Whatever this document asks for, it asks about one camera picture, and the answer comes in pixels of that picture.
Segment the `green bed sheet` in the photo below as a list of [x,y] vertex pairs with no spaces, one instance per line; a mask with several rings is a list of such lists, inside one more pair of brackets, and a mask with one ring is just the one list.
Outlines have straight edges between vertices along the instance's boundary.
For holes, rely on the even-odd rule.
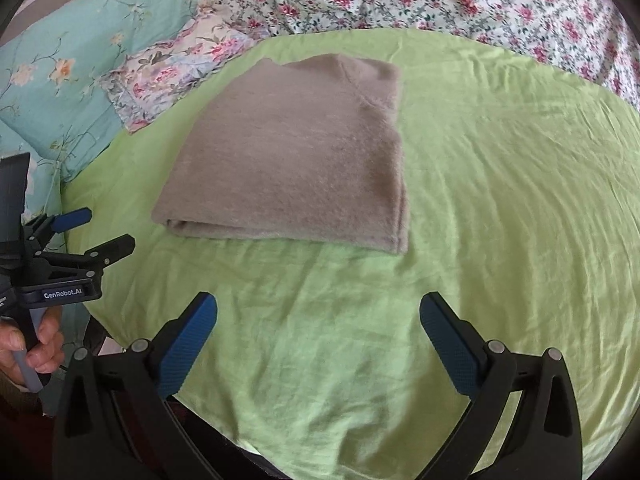
[[[290,240],[194,240],[151,210],[201,108],[262,58],[325,53],[402,71],[410,246],[392,256]],[[121,344],[201,290],[217,325],[183,404],[295,479],[412,479],[465,408],[424,334],[422,296],[511,350],[559,349],[584,471],[639,405],[639,115],[597,84],[509,51],[415,29],[271,38],[66,185],[92,221],[72,252],[128,233],[90,312]]]

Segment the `white red floral quilt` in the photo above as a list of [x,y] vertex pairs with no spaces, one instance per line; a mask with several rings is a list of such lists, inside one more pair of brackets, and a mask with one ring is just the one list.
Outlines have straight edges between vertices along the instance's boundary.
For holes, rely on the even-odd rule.
[[210,0],[243,32],[442,32],[526,55],[639,104],[639,43],[613,0]]

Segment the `teal floral pillow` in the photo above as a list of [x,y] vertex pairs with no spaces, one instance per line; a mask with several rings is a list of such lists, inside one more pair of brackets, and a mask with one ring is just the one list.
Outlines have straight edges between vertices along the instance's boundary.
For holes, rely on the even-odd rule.
[[100,77],[174,36],[197,2],[72,0],[2,46],[1,153],[30,156],[24,219],[58,214],[62,184],[122,130]]

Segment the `pastel floral cloth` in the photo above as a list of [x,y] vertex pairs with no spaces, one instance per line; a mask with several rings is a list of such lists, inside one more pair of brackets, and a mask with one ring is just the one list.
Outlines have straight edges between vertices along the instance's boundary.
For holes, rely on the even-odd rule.
[[201,6],[175,38],[157,41],[99,79],[124,127],[134,133],[174,106],[228,62],[269,37],[242,29],[228,6]]

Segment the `beige knit sweater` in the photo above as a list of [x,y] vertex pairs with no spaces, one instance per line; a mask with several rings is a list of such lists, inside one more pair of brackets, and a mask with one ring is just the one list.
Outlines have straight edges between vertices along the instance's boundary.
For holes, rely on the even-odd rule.
[[372,58],[264,58],[186,135],[152,211],[169,231],[312,240],[390,254],[409,245],[401,72]]

